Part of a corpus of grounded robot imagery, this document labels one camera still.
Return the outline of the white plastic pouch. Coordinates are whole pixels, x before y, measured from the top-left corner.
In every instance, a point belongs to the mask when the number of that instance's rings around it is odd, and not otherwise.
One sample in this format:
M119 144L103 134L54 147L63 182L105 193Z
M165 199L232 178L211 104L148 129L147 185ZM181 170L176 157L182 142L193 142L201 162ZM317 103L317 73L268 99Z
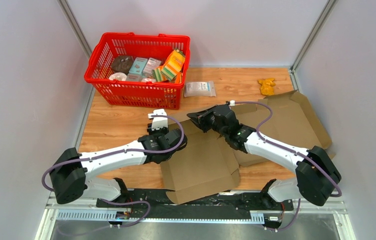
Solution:
M184 97L215 97L216 90L213 81L188 82L185 85Z

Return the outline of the cardboard box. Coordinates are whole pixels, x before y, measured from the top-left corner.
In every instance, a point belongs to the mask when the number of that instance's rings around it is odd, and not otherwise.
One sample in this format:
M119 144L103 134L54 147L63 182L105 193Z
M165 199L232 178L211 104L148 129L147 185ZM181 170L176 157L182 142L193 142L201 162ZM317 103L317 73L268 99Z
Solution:
M184 149L160 164L166 195L180 205L239 185L239 164L225 139L213 130L204 133L186 112L172 114L187 136Z

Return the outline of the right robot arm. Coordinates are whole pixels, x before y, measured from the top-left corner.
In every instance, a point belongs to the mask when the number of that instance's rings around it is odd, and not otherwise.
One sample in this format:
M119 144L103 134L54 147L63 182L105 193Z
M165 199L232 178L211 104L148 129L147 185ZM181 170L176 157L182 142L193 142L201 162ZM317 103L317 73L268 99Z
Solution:
M342 176L323 148L289 145L261 133L259 127L242 124L231 109L235 104L226 102L188 113L187 117L201 131L218 133L232 149L264 157L295 174L293 178L273 179L265 185L261 195L263 207L272 210L292 199L306 199L321 207L328 198L342 196Z

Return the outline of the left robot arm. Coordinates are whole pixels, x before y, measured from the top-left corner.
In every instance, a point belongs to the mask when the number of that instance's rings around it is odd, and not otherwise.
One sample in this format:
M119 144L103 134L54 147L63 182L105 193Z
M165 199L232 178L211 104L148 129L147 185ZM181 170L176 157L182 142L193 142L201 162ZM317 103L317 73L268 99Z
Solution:
M121 208L129 195L121 179L105 180L99 175L114 169L148 163L160 164L184 149L188 138L180 128L153 130L126 145L97 152L78 153L66 149L47 171L58 204L79 198L106 199Z

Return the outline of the grey pink small box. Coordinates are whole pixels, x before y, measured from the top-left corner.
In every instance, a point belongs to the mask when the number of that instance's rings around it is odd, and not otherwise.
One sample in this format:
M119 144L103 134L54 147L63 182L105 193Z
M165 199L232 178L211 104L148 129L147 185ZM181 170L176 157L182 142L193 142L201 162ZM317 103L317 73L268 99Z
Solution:
M145 67L142 71L142 75L146 76L148 78L152 78L153 77L153 71L161 65L162 65L161 60L150 57L146 62L146 65L145 65Z

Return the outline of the teal small box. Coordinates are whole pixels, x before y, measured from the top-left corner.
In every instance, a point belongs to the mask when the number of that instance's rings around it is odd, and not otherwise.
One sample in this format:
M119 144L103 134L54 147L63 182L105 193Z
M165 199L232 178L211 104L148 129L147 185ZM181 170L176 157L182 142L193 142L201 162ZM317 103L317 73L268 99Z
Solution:
M147 60L148 59L144 57L136 57L128 73L142 75Z

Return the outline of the red plastic basket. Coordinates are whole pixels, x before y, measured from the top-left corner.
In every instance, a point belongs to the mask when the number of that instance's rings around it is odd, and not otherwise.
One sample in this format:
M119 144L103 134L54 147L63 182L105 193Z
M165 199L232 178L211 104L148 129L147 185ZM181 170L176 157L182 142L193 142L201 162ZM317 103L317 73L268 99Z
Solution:
M84 74L111 105L180 108L190 60L186 35L104 33Z

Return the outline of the striped sponge pack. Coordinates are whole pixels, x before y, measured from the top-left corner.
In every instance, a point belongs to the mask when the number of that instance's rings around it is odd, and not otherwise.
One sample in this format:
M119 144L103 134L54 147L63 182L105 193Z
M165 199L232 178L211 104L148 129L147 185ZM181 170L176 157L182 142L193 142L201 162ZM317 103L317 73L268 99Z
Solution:
M185 54L179 49L174 49L162 66L161 73L167 80L173 80L182 71L185 60Z

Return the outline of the green striped sponge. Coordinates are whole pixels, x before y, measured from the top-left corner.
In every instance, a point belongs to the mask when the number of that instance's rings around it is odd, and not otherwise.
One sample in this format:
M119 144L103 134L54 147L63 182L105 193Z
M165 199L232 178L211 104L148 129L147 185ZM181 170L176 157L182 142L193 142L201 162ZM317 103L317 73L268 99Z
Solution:
M164 82L167 80L166 76L163 73L163 66L159 66L152 70L153 77L157 82Z

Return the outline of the yellow toy figure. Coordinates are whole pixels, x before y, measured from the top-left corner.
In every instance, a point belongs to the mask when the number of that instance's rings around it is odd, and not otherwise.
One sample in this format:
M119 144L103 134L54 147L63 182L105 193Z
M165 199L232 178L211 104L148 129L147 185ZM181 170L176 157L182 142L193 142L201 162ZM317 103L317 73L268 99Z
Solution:
M260 85L260 93L263 96L272 96L275 94L274 87L276 83L274 82L274 78L266 78L258 80L258 84Z

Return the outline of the white round container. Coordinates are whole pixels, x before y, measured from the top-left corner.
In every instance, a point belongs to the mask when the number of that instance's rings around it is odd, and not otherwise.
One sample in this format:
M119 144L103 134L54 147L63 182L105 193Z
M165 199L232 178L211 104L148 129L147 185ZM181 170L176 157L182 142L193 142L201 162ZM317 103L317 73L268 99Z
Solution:
M109 76L109 80L111 81L126 81L127 75L122 72L116 72Z

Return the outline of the right flat cardboard sheet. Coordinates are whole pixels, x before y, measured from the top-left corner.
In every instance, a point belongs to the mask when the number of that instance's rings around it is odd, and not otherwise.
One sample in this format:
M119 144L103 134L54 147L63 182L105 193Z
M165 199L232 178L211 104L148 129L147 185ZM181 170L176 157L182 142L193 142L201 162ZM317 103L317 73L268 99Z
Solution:
M269 106L272 117L259 131L275 140L301 148L319 146L328 149L332 139L322 125L308 98L297 90L267 96L259 100ZM231 109L241 124L256 128L270 112L258 104L237 104ZM234 155L243 167L267 161L266 158L234 150Z

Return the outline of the brown round packet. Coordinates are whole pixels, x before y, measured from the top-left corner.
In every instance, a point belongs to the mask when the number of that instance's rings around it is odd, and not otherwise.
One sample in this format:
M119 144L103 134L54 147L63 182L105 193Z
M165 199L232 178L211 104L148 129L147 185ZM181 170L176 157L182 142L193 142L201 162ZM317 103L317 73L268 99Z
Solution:
M134 63L133 57L129 55L119 55L111 63L111 70L114 73L128 74Z

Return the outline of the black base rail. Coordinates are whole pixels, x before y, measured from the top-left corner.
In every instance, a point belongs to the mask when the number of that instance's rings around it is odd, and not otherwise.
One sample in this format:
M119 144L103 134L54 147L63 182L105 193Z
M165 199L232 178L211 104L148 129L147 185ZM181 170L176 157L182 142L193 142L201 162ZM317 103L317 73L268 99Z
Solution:
M59 205L55 195L47 201L43 216L62 221L133 222L145 213L145 223L204 223L204 224L264 224L271 220L287 223L295 212L300 214L346 215L342 200L330 198L324 206L307 200L286 200L283 203L264 203L257 190L220 192L183 204L170 201L164 189L132 188L130 201L147 201L134 206L117 207L93 197L80 198Z

